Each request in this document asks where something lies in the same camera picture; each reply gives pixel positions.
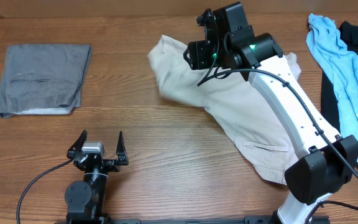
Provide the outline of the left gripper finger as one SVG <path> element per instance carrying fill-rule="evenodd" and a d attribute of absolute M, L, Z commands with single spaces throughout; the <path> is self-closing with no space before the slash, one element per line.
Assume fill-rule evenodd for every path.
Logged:
<path fill-rule="evenodd" d="M 80 134 L 79 138 L 69 148 L 68 152 L 79 151 L 82 148 L 83 144 L 85 143 L 87 135 L 88 135 L 87 130 L 84 129 Z"/>
<path fill-rule="evenodd" d="M 124 146 L 124 138 L 122 131 L 119 132 L 119 138 L 117 141 L 117 148 L 116 148 L 116 155 L 117 156 L 126 156 L 126 149 Z"/>

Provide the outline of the beige cotton shorts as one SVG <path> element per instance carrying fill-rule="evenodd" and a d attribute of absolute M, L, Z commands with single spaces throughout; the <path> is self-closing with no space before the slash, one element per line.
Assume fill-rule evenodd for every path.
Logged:
<path fill-rule="evenodd" d="M 285 128 L 262 95 L 239 73 L 197 86 L 205 70 L 191 70 L 186 45 L 162 35 L 148 59 L 162 98 L 204 108 L 223 128 L 261 178 L 285 184 L 297 160 Z"/>

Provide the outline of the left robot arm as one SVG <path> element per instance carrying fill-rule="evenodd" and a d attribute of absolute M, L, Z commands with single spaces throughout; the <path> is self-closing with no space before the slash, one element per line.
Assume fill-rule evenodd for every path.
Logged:
<path fill-rule="evenodd" d="M 83 131 L 69 148 L 67 158 L 84 172 L 83 180 L 71 183 L 65 191 L 67 203 L 66 223 L 112 223 L 112 218 L 103 212 L 108 174 L 119 172 L 127 166 L 129 159 L 124 146 L 123 134 L 119 133 L 115 159 L 105 159 L 101 141 L 87 141 Z"/>

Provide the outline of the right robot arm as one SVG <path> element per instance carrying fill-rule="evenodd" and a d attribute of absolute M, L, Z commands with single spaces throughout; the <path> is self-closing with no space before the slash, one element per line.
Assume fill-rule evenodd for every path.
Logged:
<path fill-rule="evenodd" d="M 183 56 L 206 82 L 240 73 L 266 100 L 287 132 L 297 161 L 285 171 L 289 194 L 271 216 L 246 223 L 328 223 L 315 211 L 351 180 L 358 157 L 354 136 L 342 137 L 314 107 L 295 80 L 282 48 L 268 33 L 255 35 L 241 3 L 198 16 L 205 38 L 190 42 Z"/>

